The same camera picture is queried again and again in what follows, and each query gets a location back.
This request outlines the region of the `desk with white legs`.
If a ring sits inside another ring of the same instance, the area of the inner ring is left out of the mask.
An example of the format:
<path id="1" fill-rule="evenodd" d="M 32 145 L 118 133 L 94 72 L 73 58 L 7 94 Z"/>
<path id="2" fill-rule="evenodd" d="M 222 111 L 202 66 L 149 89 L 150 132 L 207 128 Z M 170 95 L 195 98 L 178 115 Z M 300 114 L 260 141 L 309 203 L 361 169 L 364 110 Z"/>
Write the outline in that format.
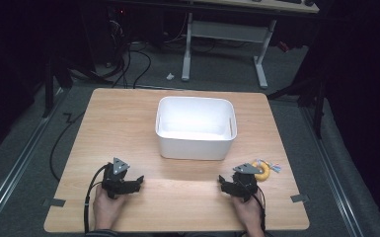
<path id="1" fill-rule="evenodd" d="M 191 40 L 193 38 L 233 40 L 259 43 L 262 48 L 253 57 L 259 85 L 268 87 L 263 60 L 269 42 L 281 17 L 316 17 L 320 9 L 316 0 L 109 0 L 136 8 L 158 8 L 164 11 L 182 10 L 188 13 L 186 50 L 184 54 L 182 80 L 190 80 Z M 266 26 L 255 26 L 236 23 L 224 23 L 213 20 L 195 20 L 193 14 L 218 15 L 224 17 L 260 17 L 268 18 Z"/>

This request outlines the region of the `person's left hand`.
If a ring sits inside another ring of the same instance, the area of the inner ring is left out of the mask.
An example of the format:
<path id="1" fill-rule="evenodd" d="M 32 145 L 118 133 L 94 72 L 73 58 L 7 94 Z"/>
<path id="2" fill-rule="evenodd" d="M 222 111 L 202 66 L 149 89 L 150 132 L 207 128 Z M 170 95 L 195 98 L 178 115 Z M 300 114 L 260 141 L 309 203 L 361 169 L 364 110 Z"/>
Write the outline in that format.
<path id="1" fill-rule="evenodd" d="M 95 199 L 93 202 L 93 212 L 95 217 L 95 229 L 112 229 L 116 224 L 127 196 L 119 196 L 112 199 L 106 190 L 97 186 Z"/>

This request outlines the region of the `dark computer tower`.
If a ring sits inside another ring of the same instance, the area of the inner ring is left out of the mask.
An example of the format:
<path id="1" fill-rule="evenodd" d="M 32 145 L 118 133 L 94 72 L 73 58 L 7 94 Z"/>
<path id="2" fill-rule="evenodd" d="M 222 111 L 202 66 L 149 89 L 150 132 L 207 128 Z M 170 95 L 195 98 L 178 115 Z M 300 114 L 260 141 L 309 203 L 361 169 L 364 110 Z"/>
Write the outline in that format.
<path id="1" fill-rule="evenodd" d="M 107 11 L 110 36 L 114 47 L 113 63 L 119 64 L 122 54 L 127 46 L 129 17 L 127 11 L 123 7 L 109 6 Z"/>

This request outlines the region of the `metal floor rail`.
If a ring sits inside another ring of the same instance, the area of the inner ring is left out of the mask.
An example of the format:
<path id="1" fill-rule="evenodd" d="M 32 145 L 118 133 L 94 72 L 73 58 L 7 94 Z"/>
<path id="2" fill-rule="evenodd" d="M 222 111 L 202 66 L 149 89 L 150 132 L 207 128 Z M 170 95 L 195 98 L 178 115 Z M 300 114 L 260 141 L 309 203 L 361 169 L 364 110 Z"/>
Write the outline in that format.
<path id="1" fill-rule="evenodd" d="M 58 88 L 53 95 L 53 106 L 47 111 L 44 90 L 40 90 L 35 103 L 14 123 L 0 144 L 0 213 L 28 167 L 55 110 L 68 93 L 69 89 Z"/>
<path id="2" fill-rule="evenodd" d="M 341 184 L 341 181 L 337 175 L 337 172 L 331 162 L 326 146 L 323 140 L 318 137 L 317 133 L 314 130 L 312 113 L 310 112 L 309 109 L 306 109 L 306 108 L 300 108 L 299 111 L 302 117 L 304 118 L 307 124 L 308 130 L 318 149 L 320 162 L 321 162 L 325 177 L 327 179 L 327 183 L 334 196 L 335 202 L 342 216 L 342 220 L 349 233 L 349 236 L 350 237 L 364 237 L 363 231 L 352 209 L 349 198 L 347 197 L 344 191 L 344 188 Z"/>

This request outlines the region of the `white plastic bin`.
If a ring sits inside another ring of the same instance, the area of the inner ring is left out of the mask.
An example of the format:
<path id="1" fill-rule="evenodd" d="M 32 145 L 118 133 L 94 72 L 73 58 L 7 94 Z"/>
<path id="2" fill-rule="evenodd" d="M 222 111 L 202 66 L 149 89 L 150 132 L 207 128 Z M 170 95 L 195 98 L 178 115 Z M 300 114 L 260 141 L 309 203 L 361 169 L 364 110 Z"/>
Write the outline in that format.
<path id="1" fill-rule="evenodd" d="M 164 158 L 223 160 L 237 137 L 234 107 L 225 99 L 164 97 L 155 132 Z"/>

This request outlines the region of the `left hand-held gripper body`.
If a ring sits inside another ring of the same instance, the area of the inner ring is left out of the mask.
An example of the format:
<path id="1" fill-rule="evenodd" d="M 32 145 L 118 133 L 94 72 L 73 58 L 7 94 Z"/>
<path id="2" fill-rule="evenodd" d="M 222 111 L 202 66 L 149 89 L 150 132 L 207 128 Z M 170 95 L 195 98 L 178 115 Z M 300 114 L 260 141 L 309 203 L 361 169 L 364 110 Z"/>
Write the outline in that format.
<path id="1" fill-rule="evenodd" d="M 117 199 L 120 195 L 136 192 L 136 182 L 124 179 L 128 169 L 129 165 L 116 157 L 107 165 L 102 187 L 109 198 Z"/>

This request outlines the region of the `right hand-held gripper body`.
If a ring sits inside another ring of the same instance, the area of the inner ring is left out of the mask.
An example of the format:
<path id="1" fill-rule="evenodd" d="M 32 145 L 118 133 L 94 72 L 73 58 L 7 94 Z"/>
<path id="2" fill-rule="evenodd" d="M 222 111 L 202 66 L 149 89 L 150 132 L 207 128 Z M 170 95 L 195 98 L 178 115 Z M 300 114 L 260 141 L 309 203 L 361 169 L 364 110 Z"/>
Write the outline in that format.
<path id="1" fill-rule="evenodd" d="M 242 198 L 243 202 L 247 202 L 251 198 L 260 201 L 257 197 L 259 187 L 255 178 L 259 170 L 249 163 L 234 167 L 233 170 L 235 173 L 232 176 L 232 182 L 225 182 L 225 193 Z"/>

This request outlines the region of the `person's right hand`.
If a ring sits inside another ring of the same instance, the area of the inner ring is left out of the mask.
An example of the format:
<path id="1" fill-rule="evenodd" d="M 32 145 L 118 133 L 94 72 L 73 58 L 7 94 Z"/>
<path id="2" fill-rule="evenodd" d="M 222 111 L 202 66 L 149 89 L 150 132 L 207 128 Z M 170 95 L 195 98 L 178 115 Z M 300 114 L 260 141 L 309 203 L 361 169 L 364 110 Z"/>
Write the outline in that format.
<path id="1" fill-rule="evenodd" d="M 256 192 L 248 201 L 241 197 L 231 197 L 239 221 L 249 237 L 265 237 L 262 230 L 261 206 L 258 204 L 259 192 Z"/>

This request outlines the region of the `black metal stand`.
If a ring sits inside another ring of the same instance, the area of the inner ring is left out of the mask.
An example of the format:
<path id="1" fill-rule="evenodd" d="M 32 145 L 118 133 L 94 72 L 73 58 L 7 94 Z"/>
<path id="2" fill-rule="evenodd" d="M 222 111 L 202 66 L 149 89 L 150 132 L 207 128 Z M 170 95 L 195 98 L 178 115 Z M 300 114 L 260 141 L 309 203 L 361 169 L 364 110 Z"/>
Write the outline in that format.
<path id="1" fill-rule="evenodd" d="M 54 81 L 57 81 L 62 89 L 70 89 L 73 85 L 69 72 L 69 61 L 60 56 L 52 56 L 45 65 L 44 75 L 44 113 L 47 118 L 54 107 Z"/>
<path id="2" fill-rule="evenodd" d="M 275 100 L 284 95 L 297 94 L 297 105 L 299 107 L 314 107 L 314 115 L 312 117 L 312 130 L 315 135 L 321 139 L 321 125 L 324 115 L 324 101 L 326 93 L 327 80 L 325 78 L 309 78 L 301 82 L 293 83 L 292 85 L 278 90 L 267 95 L 269 100 Z"/>

